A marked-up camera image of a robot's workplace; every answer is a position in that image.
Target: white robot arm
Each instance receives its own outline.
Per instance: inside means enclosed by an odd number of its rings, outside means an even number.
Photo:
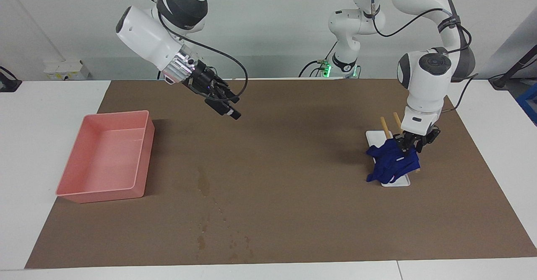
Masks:
[[[220,115],[227,114],[238,119],[240,113],[230,102],[237,103],[244,88],[235,95],[228,84],[183,41],[189,40],[187,34],[203,29],[206,15],[207,0],[157,0],[149,10],[128,7],[115,31],[130,49],[153,63],[163,73],[167,83],[182,83],[205,97],[205,102]],[[224,55],[240,64],[229,55]],[[248,77],[244,67],[240,66]]]
[[[416,145],[418,152],[431,143],[440,130],[435,127],[449,83],[470,75],[475,58],[451,0],[391,0],[403,13],[429,18],[437,25],[443,47],[409,52],[401,58],[397,70],[399,82],[409,91],[401,128],[396,139],[403,151]],[[355,0],[358,9],[336,11],[328,27],[338,42],[332,62],[344,75],[354,68],[360,43],[359,35],[379,34],[386,17],[374,0]]]

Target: pink tray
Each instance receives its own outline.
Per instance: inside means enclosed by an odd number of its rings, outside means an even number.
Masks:
[[[154,134],[148,111],[84,117],[56,195],[76,203],[142,197]]]

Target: white table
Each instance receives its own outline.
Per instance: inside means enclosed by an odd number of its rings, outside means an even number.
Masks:
[[[25,82],[16,93],[0,93],[0,279],[537,278],[537,258],[22,270],[54,204],[82,118],[97,111],[108,86],[109,81]],[[462,84],[451,85],[452,102],[461,90]],[[485,81],[472,83],[458,112],[536,244],[537,127],[508,92]]]

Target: blue garment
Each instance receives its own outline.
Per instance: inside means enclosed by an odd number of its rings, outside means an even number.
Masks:
[[[373,173],[368,175],[368,182],[376,180],[383,184],[394,183],[399,177],[420,169],[416,149],[410,148],[405,155],[395,139],[386,140],[381,148],[371,146],[366,153],[375,159],[375,168]]]

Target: wooden stick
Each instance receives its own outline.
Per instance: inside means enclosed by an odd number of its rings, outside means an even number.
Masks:
[[[390,131],[388,129],[388,125],[386,124],[386,119],[384,117],[380,117],[380,123],[382,124],[382,129],[384,130],[386,139],[391,139]]]
[[[399,114],[397,114],[397,112],[394,112],[394,118],[395,122],[397,123],[397,127],[399,127],[399,133],[403,133],[403,130],[401,129],[401,119],[399,118]]]

